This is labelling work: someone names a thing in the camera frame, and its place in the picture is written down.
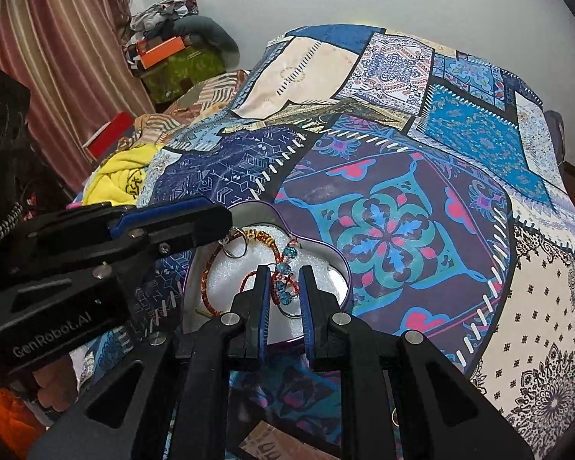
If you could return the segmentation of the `red white box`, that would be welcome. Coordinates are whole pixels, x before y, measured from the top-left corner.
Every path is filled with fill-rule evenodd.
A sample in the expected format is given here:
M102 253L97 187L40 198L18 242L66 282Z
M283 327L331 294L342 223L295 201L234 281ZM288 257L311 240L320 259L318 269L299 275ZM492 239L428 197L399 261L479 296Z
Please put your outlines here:
M135 133L134 117L119 112L102 125L83 145L83 151L92 162L99 162L113 154Z

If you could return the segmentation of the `yellow garment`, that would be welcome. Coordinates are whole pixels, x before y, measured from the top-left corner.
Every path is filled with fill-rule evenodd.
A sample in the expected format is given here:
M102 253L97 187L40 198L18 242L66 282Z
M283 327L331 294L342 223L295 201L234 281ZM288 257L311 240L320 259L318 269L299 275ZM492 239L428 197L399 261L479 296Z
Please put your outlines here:
M144 143L112 155L95 170L83 191L82 205L109 202L134 205L142 190L147 168L163 145Z

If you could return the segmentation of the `striped red curtain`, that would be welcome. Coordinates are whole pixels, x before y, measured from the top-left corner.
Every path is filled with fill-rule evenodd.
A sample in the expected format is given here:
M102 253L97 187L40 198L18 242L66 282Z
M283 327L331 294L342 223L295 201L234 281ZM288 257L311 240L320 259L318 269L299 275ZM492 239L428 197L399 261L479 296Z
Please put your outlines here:
M123 54L131 0L0 0L0 69L29 88L28 127L44 159L79 190L83 149L120 112L153 110Z

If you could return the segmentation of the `heart-shaped purple jewelry tin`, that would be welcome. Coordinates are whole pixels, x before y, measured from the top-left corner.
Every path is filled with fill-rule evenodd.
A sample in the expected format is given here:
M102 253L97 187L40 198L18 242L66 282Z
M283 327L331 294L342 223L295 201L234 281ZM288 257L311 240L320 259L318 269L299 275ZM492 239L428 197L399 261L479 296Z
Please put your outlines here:
M193 253L182 293L182 332L194 332L228 312L235 295L253 287L261 266L271 276L269 345L303 339L299 272L305 266L311 267L318 288L334 295L338 306L350 312L351 272L334 247L294 232L272 205L258 200L232 207L232 220L233 227L247 236L247 255L228 259L219 242Z

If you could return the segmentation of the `green covered side table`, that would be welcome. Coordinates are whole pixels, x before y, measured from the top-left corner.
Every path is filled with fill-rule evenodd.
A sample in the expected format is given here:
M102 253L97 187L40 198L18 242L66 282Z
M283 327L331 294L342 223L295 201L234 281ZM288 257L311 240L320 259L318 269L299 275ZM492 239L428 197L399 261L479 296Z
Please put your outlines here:
M154 105L173 102L193 86L225 72L224 61L211 48L188 47L157 63L140 79Z

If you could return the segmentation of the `blue patchwork bedspread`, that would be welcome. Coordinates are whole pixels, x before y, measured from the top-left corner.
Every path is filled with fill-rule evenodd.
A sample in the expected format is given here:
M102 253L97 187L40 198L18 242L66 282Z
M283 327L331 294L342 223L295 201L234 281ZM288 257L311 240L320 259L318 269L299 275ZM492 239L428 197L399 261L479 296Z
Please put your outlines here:
M575 205L520 77L363 25L276 38L156 153L135 203L272 205L334 247L353 314L423 332L538 459L575 436Z

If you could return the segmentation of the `pile of papers clothes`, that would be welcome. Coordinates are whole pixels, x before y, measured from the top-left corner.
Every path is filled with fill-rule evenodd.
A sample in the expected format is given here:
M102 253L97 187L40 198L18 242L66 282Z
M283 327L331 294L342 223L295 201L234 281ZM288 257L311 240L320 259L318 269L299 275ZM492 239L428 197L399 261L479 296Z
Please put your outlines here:
M135 13L128 24L128 31L122 48L136 45L141 41L162 41L172 38L174 22L184 17L197 15L197 0L163 0L153 3L146 10Z

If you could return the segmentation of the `striped beige blanket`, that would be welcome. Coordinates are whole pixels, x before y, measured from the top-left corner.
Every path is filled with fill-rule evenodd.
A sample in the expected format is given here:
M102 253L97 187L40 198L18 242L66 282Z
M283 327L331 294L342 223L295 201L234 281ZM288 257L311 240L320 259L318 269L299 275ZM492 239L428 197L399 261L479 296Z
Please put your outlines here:
M140 145L166 145L192 123L227 106L248 76L247 70L223 73L193 86L165 112L140 115L119 139L117 151Z

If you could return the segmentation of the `orange box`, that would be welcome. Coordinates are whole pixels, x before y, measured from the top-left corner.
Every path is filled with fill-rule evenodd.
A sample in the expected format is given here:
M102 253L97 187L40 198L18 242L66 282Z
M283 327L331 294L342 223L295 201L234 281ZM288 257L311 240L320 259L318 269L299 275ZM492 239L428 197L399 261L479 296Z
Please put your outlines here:
M184 40L180 36L174 36L174 38L166 41L159 41L156 45L153 45L152 41L137 42L139 57L145 70L150 69L171 55L181 52L185 47Z

